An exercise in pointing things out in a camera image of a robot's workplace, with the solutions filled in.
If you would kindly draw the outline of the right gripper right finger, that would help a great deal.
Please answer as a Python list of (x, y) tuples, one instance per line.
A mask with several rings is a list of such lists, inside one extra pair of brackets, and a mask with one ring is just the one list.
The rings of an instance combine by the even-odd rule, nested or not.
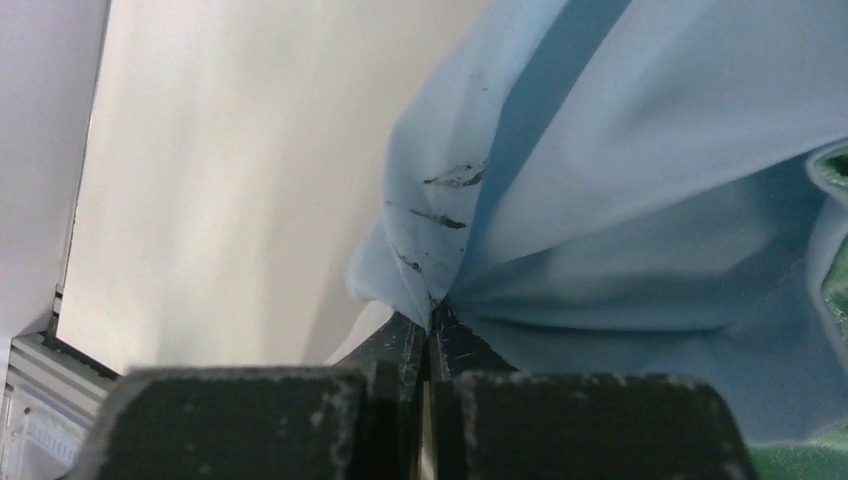
[(721, 396), (679, 375), (520, 371), (440, 305), (428, 338), (440, 479), (753, 479)]

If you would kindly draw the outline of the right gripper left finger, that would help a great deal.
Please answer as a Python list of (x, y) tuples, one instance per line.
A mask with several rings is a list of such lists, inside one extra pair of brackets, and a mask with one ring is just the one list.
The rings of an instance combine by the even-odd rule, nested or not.
[(102, 403), (73, 479), (408, 479), (424, 332), (400, 314), (331, 366), (151, 368)]

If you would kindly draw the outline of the light blue pillowcase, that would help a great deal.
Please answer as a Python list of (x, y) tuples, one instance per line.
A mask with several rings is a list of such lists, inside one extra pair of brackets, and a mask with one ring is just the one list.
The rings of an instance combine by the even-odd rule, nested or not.
[(351, 294), (534, 373), (671, 373), (847, 475), (847, 5), (493, 1), (395, 125)]

